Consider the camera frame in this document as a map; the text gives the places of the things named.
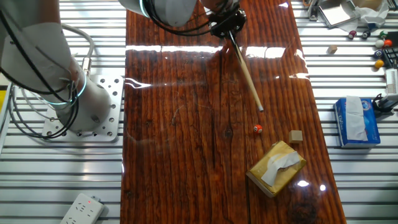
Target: wood grain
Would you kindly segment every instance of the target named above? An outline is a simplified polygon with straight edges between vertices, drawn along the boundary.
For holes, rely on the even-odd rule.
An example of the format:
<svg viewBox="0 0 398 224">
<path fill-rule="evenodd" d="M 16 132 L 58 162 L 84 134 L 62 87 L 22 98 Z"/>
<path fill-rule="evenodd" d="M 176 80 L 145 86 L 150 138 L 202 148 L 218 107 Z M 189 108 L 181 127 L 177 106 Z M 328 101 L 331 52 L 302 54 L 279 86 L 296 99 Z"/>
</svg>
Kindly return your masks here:
<svg viewBox="0 0 398 224">
<path fill-rule="evenodd" d="M 290 2 L 241 6 L 237 41 L 264 112 L 229 42 L 127 13 L 121 223 L 346 223 Z M 291 130 L 307 166 L 267 198 L 245 173 Z"/>
</svg>

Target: green ball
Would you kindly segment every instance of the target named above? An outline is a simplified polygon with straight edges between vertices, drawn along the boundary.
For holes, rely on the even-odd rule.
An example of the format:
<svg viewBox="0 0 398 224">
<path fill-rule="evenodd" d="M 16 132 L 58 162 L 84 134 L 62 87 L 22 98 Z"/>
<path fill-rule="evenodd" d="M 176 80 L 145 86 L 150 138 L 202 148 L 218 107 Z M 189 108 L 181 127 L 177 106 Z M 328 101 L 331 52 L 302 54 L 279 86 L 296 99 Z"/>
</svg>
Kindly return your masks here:
<svg viewBox="0 0 398 224">
<path fill-rule="evenodd" d="M 388 34 L 388 31 L 384 31 L 384 30 L 383 30 L 383 31 L 380 32 L 379 37 L 382 38 L 382 39 L 384 39 L 384 38 L 387 37 L 387 34 Z"/>
</svg>

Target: blue tissue box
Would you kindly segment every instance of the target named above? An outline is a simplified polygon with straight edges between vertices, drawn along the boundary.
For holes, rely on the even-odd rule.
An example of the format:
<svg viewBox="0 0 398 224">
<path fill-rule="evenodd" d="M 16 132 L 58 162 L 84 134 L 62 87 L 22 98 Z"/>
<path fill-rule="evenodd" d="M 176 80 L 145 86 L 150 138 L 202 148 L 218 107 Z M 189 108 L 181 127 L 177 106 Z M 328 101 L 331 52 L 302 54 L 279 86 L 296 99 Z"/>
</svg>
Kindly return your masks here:
<svg viewBox="0 0 398 224">
<path fill-rule="evenodd" d="M 372 100 L 361 98 L 367 141 L 348 140 L 346 125 L 346 98 L 339 99 L 334 105 L 341 147 L 370 148 L 380 144 L 380 134 L 374 116 Z"/>
</svg>

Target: white ball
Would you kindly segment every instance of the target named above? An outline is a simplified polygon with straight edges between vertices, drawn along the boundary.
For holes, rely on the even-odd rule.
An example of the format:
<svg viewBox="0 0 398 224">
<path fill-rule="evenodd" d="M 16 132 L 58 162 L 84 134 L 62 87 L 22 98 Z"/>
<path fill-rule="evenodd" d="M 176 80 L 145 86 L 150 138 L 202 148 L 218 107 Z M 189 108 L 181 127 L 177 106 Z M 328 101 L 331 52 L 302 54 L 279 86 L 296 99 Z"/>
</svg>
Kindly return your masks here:
<svg viewBox="0 0 398 224">
<path fill-rule="evenodd" d="M 382 48 L 382 47 L 384 46 L 384 41 L 382 41 L 382 40 L 376 41 L 375 46 L 376 46 L 377 48 Z"/>
</svg>

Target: metal grating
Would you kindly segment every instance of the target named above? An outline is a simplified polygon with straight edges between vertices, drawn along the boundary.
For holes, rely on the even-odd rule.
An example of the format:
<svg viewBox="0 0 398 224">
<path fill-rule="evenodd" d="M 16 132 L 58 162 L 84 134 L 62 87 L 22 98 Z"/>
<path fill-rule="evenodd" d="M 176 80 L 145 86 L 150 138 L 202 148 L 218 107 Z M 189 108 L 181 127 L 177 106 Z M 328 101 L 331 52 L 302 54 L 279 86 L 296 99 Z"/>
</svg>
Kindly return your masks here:
<svg viewBox="0 0 398 224">
<path fill-rule="evenodd" d="M 62 22 L 93 36 L 91 73 L 124 75 L 126 13 L 118 1 L 60 0 L 60 5 Z M 332 104 L 346 95 L 386 94 L 384 71 L 373 69 L 371 57 L 377 37 L 348 41 L 342 30 L 309 22 L 301 0 L 292 1 L 292 6 L 348 223 L 398 223 L 398 116 L 379 122 L 382 143 L 374 149 L 338 149 L 332 110 Z M 397 29 L 398 12 L 390 12 L 384 30 Z M 65 35 L 81 61 L 88 43 L 71 32 Z M 328 55 L 332 44 L 338 50 Z M 33 102 L 45 110 L 41 102 Z M 30 125 L 42 128 L 43 119 L 21 98 L 18 103 Z M 0 155 L 0 223 L 59 223 L 79 193 L 95 195 L 106 205 L 98 223 L 119 223 L 122 141 L 122 120 L 118 142 L 79 148 L 40 144 L 10 124 Z"/>
</svg>

